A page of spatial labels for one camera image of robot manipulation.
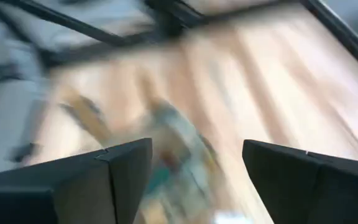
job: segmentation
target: small object on floor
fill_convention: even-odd
[[[70,115],[102,146],[152,138],[153,161],[149,184],[140,205],[148,224],[188,223],[213,206],[213,180],[220,172],[211,145],[194,125],[144,82],[149,113],[134,127],[113,133],[99,117],[102,111],[91,100],[68,87],[65,103]]]
[[[30,157],[34,153],[35,148],[36,145],[34,143],[28,143],[15,148],[11,161],[16,163],[22,162],[25,158]]]
[[[100,123],[104,123],[104,118],[101,110],[91,101],[90,99],[86,97],[81,97],[81,101],[91,110],[92,113],[94,113],[97,118],[99,119]],[[87,130],[87,125],[83,124],[82,120],[78,117],[78,113],[76,113],[75,109],[69,105],[62,104],[62,108],[75,120],[75,122],[84,130]]]

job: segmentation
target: blurred object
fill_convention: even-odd
[[[37,146],[31,142],[17,147],[12,153],[11,161],[16,163],[25,161],[27,158],[34,155],[36,148]]]
[[[220,176],[215,153],[172,105],[153,96],[151,83],[143,80],[142,87],[150,114],[121,133],[107,130],[94,103],[69,86],[65,102],[72,107],[74,118],[104,147],[139,138],[153,139],[152,175],[141,204],[146,223],[155,222],[150,220],[156,219],[155,213],[168,223],[194,219],[211,207],[212,184]]]
[[[245,7],[239,4],[240,9],[208,14],[206,16],[193,9],[187,2],[181,0],[146,0],[143,3],[147,7],[140,5],[140,2],[135,4],[133,0],[120,2],[125,3],[124,10],[121,10],[122,12],[127,13],[129,7],[131,13],[126,14],[124,17],[125,23],[129,21],[127,23],[130,24],[129,30],[135,30],[135,33],[128,32],[128,26],[121,26],[122,18],[120,14],[118,14],[119,16],[115,15],[117,16],[115,21],[111,18],[111,14],[107,16],[108,19],[100,17],[103,14],[102,12],[110,6],[106,5],[105,1],[96,1],[95,3],[99,4],[99,7],[95,8],[94,4],[85,3],[73,6],[72,4],[62,4],[61,2],[59,4],[48,2],[48,4],[44,5],[39,0],[0,0],[0,20],[6,24],[16,38],[32,44],[37,49],[37,54],[46,66],[56,67],[61,64],[83,60],[84,58],[103,57],[106,56],[106,52],[111,53],[113,50],[122,47],[163,43],[167,40],[181,37],[185,33],[184,31],[188,29],[224,21],[246,12],[252,13],[277,6],[289,5],[294,2],[296,1],[267,0],[258,1],[258,3],[252,1],[246,4]],[[84,10],[78,11],[80,6],[82,9],[87,9],[86,13]],[[89,15],[91,12],[98,12],[98,15],[96,17],[92,15],[91,19],[82,19],[84,14]],[[28,16],[27,14],[35,18],[23,19],[23,16]],[[150,14],[154,21],[149,21],[149,17],[146,14]],[[46,27],[53,24],[65,28],[63,32],[60,32],[56,30],[59,26],[54,26],[54,31],[49,30],[48,33],[40,32],[42,36],[39,36],[39,33],[32,33],[34,24],[38,26],[43,25],[44,30],[47,30]],[[115,32],[117,26],[119,27],[119,33]],[[49,36],[47,38],[49,41],[45,42],[45,40],[42,40],[44,36]]]

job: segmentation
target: metal bar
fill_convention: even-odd
[[[138,34],[128,35],[125,37],[125,44],[120,46],[112,46],[107,43],[98,42],[91,45],[85,45],[77,49],[66,50],[53,56],[52,60],[56,62],[55,66],[66,65],[69,63],[86,62],[92,58],[105,57],[111,54],[114,50],[121,48],[132,48],[152,45],[155,43],[161,44],[163,40],[155,40],[156,32],[141,32]]]
[[[0,8],[0,20],[7,25],[7,28],[12,32],[16,38],[20,41],[26,42],[33,46],[33,48],[37,52],[37,56],[39,59],[43,61],[46,66],[53,65],[54,62],[51,61],[50,56],[53,54],[51,51],[43,49],[40,45],[36,43],[31,37],[29,37],[17,23],[8,16],[1,8]]]
[[[304,0],[302,3],[358,60],[358,36],[319,1]]]
[[[14,7],[19,7],[22,10],[36,16],[42,20],[49,21],[61,26],[67,27],[69,29],[80,32],[88,37],[92,37],[96,40],[109,43],[112,45],[121,45],[124,44],[124,39],[114,35],[109,34],[101,29],[95,28],[85,22],[81,22],[78,19],[66,16],[58,11],[45,7],[37,2],[31,0],[0,0],[6,4],[9,4]]]
[[[202,13],[196,11],[183,1],[177,2],[175,7],[176,10],[172,10],[172,15],[182,23],[183,27],[195,27],[203,21],[205,17]]]

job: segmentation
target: black edge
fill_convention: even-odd
[[[317,19],[323,23],[340,43],[358,60],[358,36],[348,28],[339,18],[333,15],[317,0],[302,1]]]
[[[220,14],[213,14],[208,16],[201,16],[199,22],[193,21],[188,29],[195,29],[202,26],[208,26],[210,24],[219,23],[232,19],[239,16],[251,15],[256,12],[262,12],[266,10],[271,10],[276,7],[290,6],[293,3],[298,2],[298,0],[281,0],[281,1],[269,1],[263,4],[251,5],[240,8],[235,11],[224,12]],[[74,50],[66,50],[59,54],[56,54],[53,58],[53,61],[56,62],[55,66],[67,65],[71,63],[84,62],[88,60],[93,60],[95,58],[100,58],[111,54],[115,50],[130,49],[132,47],[148,46],[152,44],[162,44],[174,38],[161,38],[158,29],[154,29],[147,32],[142,32],[139,34],[128,35],[123,37],[125,40],[123,44],[116,44],[115,46],[109,45],[107,43],[97,43],[92,45],[87,45],[80,47]]]

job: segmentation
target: black metal frame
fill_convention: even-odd
[[[89,60],[93,57],[108,54],[114,49],[133,47],[139,45],[162,43],[180,37],[187,29],[193,29],[216,22],[225,21],[232,17],[250,15],[279,6],[302,3],[311,11],[355,56],[358,60],[358,37],[349,30],[338,18],[334,17],[318,0],[277,0],[267,1],[263,4],[247,6],[235,11],[224,12],[215,15],[203,15],[194,10],[181,0],[144,0],[155,18],[155,27],[151,31],[139,34],[119,37],[109,34],[101,29],[66,16],[53,9],[47,8],[31,0],[0,0],[40,18],[53,22],[69,29],[73,29],[84,35],[99,40],[100,43],[80,47],[75,50],[64,52],[51,52],[41,48],[35,40],[32,40],[20,26],[0,8],[0,20],[2,20],[12,33],[20,40],[32,44],[37,50],[39,57],[47,68],[81,60]]]
[[[303,5],[323,23],[328,30],[358,60],[358,36],[346,26],[340,18],[332,13],[319,0],[307,0]]]

